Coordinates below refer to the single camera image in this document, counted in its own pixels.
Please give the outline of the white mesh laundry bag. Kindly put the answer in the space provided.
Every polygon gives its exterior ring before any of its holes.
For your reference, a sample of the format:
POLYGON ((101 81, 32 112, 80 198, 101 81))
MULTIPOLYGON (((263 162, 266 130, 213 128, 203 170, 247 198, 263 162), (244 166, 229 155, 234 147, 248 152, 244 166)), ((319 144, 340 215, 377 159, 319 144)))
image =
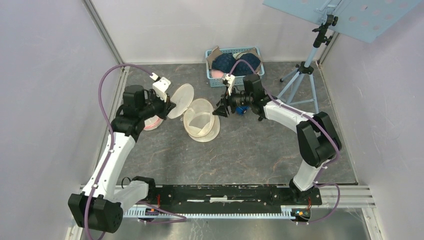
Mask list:
POLYGON ((153 116, 149 119, 146 119, 144 121, 144 131, 152 131, 154 129, 157 129, 164 120, 158 116, 153 116))

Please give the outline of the white round tub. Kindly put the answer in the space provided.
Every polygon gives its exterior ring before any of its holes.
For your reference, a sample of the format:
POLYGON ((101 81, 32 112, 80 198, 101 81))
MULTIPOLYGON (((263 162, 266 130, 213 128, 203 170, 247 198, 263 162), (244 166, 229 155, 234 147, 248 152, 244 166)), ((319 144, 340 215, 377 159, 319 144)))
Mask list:
POLYGON ((221 122, 213 114, 214 107, 205 98, 194 99, 194 87, 185 83, 170 98, 175 107, 168 113, 169 119, 182 117, 184 130, 196 142, 207 143, 214 140, 221 129, 221 122))

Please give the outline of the navy blue lace bra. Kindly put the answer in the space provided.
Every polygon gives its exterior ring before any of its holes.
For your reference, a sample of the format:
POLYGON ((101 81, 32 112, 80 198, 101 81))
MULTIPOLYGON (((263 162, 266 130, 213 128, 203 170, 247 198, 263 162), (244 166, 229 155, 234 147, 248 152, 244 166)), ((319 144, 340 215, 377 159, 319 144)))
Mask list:
POLYGON ((234 57, 231 53, 223 53, 212 61, 211 69, 221 71, 225 74, 229 74, 233 69, 232 75, 236 77, 252 74, 253 71, 244 61, 249 63, 255 71, 262 64, 261 59, 251 52, 242 53, 237 57, 234 57))

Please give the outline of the beige padded bra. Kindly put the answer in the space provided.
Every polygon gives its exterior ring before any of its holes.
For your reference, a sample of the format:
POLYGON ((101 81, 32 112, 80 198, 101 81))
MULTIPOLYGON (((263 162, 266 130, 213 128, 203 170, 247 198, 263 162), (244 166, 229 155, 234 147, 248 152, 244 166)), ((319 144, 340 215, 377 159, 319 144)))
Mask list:
POLYGON ((257 71, 255 71, 257 74, 261 74, 262 72, 262 68, 263 68, 263 61, 262 61, 262 57, 260 54, 260 51, 257 47, 233 47, 233 48, 220 48, 219 46, 216 46, 215 48, 211 49, 211 50, 207 50, 205 52, 205 59, 207 62, 207 68, 211 71, 211 66, 212 66, 212 61, 220 56, 221 54, 226 54, 226 53, 230 53, 232 54, 234 57, 238 57, 241 54, 244 53, 253 53, 255 54, 257 57, 260 58, 261 60, 261 65, 260 67, 257 69, 257 71))

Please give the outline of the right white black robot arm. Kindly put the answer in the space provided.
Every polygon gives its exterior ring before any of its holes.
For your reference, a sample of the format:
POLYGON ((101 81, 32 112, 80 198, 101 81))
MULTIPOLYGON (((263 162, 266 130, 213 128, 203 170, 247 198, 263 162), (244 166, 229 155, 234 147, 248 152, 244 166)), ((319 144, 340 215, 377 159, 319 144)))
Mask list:
POLYGON ((257 74, 243 78, 244 89, 235 87, 235 76, 226 73, 221 78, 225 92, 213 111, 215 116, 227 117, 238 107, 248 106, 259 120, 270 120, 289 128, 297 136, 302 162, 289 182, 289 199, 302 204, 318 183, 323 168, 340 156, 340 138, 329 115, 323 111, 311 113, 287 105, 271 95, 257 74))

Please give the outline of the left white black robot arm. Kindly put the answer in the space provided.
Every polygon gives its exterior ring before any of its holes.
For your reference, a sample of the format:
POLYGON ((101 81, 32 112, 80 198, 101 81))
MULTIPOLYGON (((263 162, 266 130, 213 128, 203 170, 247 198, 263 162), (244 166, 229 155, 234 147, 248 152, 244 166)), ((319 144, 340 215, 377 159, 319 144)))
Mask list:
POLYGON ((156 200, 157 190, 152 178, 136 176, 120 191, 116 191, 116 183, 145 128, 145 121, 155 116, 164 120, 175 107, 163 84, 151 89, 141 85, 124 89, 122 104, 108 124, 106 147, 93 175, 81 193, 73 193, 68 199, 68 207, 79 227, 115 233, 124 213, 133 205, 140 200, 145 204, 156 200))

